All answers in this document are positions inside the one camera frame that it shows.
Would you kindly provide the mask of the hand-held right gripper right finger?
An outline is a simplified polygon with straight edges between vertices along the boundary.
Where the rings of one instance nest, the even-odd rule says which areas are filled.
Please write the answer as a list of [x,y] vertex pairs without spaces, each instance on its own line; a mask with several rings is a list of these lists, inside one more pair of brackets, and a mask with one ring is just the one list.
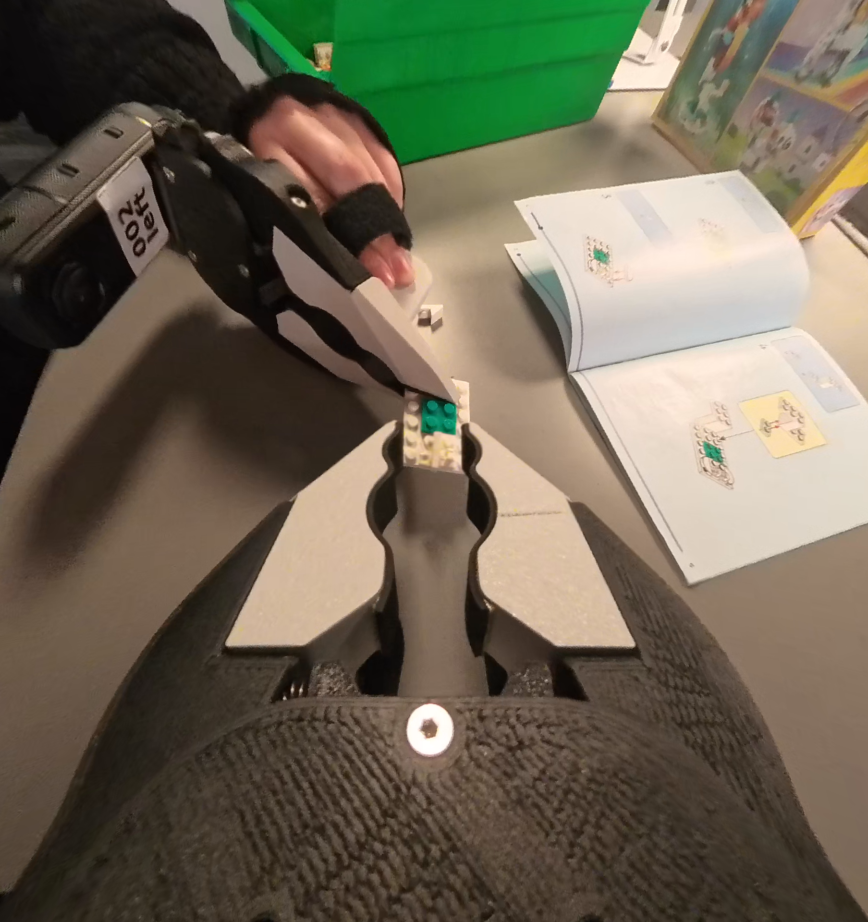
[[480,425],[463,428],[470,557],[467,631],[496,662],[631,655],[636,641],[571,501]]

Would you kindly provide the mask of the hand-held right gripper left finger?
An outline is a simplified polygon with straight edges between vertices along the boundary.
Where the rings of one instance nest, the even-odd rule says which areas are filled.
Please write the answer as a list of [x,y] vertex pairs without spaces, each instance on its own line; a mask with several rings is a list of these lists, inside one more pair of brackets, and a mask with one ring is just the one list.
[[338,661],[358,681],[399,680],[403,627],[384,533],[398,512],[401,448],[386,423],[296,494],[226,652]]

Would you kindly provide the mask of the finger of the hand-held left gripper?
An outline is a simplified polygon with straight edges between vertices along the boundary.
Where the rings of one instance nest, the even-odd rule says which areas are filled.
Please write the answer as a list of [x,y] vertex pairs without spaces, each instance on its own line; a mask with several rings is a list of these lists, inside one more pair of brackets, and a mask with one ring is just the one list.
[[370,275],[348,288],[279,229],[273,231],[271,250],[291,293],[322,317],[337,322],[401,386],[457,402],[458,390],[451,376],[380,279]]
[[372,353],[359,350],[357,357],[352,358],[336,351],[303,317],[292,310],[278,314],[277,327],[284,340],[333,376],[354,385],[385,389],[398,397],[404,396],[404,385]]

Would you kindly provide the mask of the white and green lego assembly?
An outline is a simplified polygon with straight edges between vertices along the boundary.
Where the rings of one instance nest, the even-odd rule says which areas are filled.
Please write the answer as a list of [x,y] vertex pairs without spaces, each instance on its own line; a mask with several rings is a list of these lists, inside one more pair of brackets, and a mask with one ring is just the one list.
[[470,423],[470,386],[454,379],[459,401],[407,391],[403,401],[403,464],[463,473],[463,427]]

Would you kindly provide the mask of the person's left forearm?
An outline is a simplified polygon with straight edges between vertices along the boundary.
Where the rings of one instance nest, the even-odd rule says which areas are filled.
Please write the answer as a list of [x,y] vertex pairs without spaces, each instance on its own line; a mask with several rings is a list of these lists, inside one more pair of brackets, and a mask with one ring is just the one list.
[[63,145],[121,103],[232,132],[245,87],[195,19],[163,1],[0,1],[0,122]]

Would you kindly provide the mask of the yellow lego set box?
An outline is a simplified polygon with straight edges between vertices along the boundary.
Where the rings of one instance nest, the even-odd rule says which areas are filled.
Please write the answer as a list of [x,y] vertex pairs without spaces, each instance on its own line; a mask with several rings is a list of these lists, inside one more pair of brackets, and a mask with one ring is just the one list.
[[652,121],[814,236],[868,183],[868,1],[711,2]]

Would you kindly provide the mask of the person's left hand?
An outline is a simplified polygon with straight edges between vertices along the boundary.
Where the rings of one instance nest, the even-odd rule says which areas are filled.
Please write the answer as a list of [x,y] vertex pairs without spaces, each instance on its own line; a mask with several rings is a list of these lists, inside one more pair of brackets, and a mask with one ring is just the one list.
[[224,126],[306,191],[327,230],[391,288],[416,278],[403,171],[372,115],[328,82],[288,74],[238,90]]

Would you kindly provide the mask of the green plastic bin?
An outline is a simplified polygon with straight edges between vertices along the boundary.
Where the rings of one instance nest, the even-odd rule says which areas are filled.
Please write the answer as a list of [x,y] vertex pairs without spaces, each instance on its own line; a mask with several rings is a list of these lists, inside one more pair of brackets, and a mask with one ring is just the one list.
[[641,1],[226,1],[268,75],[360,102],[408,164],[590,120]]

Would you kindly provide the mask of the open pale blue instruction booklet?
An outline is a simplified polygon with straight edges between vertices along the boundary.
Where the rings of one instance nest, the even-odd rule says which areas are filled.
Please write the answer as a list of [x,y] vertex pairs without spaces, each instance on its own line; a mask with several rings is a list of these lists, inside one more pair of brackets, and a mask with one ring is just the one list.
[[868,524],[868,403],[795,325],[806,255],[748,178],[515,206],[509,257],[687,584]]

